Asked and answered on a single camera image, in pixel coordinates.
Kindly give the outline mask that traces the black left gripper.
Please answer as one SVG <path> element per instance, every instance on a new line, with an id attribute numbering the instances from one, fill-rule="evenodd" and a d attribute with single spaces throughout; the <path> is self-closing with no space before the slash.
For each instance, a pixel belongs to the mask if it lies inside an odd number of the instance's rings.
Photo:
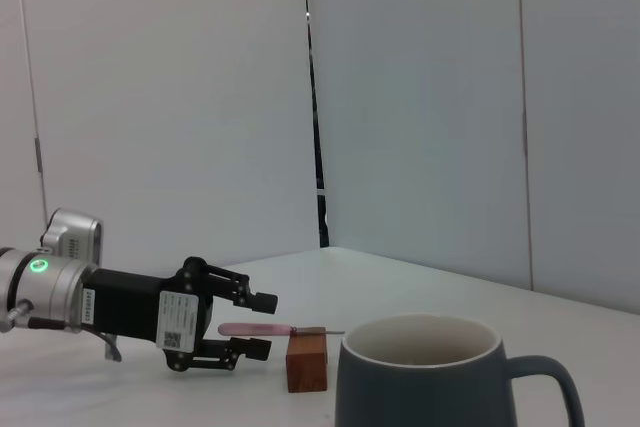
<path id="1" fill-rule="evenodd" d="M 275 311 L 278 297 L 253 293 L 246 274 L 191 257 L 168 278 L 98 269 L 83 285 L 81 325 L 102 334 L 150 341 L 170 369 L 233 371 L 240 357 L 269 358 L 259 338 L 204 340 L 212 297 L 252 311 Z"/>

